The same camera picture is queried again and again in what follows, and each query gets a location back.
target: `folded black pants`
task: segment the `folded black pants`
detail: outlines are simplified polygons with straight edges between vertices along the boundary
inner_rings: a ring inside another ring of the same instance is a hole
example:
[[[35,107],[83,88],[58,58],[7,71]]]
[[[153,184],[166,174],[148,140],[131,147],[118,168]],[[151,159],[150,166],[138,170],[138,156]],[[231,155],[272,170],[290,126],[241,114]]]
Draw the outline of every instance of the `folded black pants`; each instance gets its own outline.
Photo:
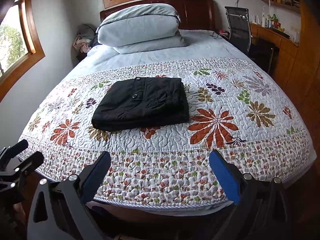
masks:
[[[118,81],[98,105],[94,128],[117,131],[189,121],[181,78],[140,78]]]

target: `black mesh chair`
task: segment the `black mesh chair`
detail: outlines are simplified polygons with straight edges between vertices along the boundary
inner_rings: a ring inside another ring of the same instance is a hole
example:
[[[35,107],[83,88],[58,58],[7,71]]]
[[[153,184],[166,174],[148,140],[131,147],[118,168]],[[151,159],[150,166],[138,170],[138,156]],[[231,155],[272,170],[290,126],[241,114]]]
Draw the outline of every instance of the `black mesh chair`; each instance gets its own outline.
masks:
[[[249,10],[247,8],[228,6],[225,8],[230,28],[229,42],[244,54],[249,55],[252,38]]]

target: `blue gripper pad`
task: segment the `blue gripper pad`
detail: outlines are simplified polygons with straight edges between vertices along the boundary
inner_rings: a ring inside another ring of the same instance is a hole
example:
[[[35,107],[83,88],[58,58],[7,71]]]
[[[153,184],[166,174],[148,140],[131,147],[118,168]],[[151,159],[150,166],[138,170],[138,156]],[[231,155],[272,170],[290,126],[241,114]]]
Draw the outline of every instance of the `blue gripper pad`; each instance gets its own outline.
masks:
[[[80,200],[84,204],[88,201],[92,201],[105,175],[107,174],[111,165],[110,154],[106,151],[102,152],[101,156],[99,156],[99,158],[92,165],[94,165],[94,168],[82,184],[83,193]]]
[[[240,185],[228,169],[227,162],[217,150],[210,153],[209,165],[222,186],[227,198],[238,204],[241,198]]]

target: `floral quilt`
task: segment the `floral quilt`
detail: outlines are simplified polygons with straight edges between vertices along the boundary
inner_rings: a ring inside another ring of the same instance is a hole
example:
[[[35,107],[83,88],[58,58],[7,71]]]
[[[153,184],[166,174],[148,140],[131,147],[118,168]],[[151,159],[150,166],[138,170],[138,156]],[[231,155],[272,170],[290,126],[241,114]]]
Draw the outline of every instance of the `floral quilt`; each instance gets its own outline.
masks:
[[[113,83],[180,77],[190,122],[107,132],[92,115]],[[209,166],[217,148],[255,179],[285,180],[308,164],[310,139],[291,101],[263,71],[234,58],[200,58],[92,73],[57,85],[20,139],[44,155],[39,172],[60,181],[79,174],[102,151],[111,167],[95,199],[135,208],[199,208],[227,200]]]

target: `light blue bed sheet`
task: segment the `light blue bed sheet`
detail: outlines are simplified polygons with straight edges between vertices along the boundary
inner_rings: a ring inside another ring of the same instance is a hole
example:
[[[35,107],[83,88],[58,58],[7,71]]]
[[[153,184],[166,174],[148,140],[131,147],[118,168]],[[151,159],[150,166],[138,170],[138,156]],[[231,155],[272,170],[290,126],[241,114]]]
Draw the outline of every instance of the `light blue bed sheet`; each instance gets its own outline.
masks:
[[[186,47],[119,54],[112,47],[95,46],[64,80],[112,68],[203,57],[239,58],[256,66],[245,54],[213,31],[180,30],[180,33],[187,43]]]

